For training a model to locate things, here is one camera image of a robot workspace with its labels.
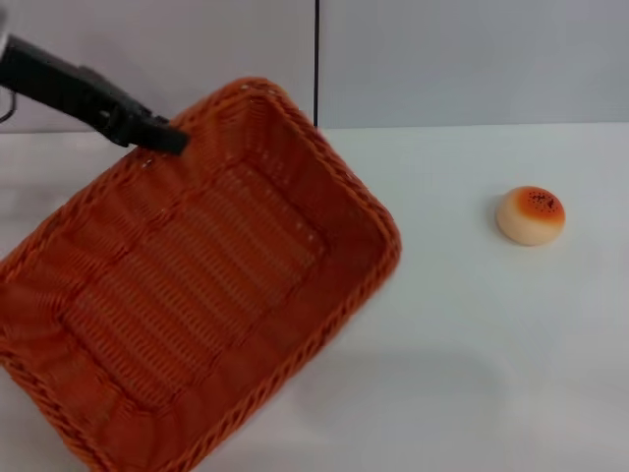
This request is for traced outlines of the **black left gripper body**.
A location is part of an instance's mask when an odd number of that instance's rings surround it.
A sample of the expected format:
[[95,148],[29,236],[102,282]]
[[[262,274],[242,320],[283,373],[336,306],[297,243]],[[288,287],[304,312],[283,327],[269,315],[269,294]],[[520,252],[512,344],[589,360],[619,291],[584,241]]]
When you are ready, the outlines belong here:
[[106,81],[14,35],[1,55],[1,86],[111,134],[121,101]]

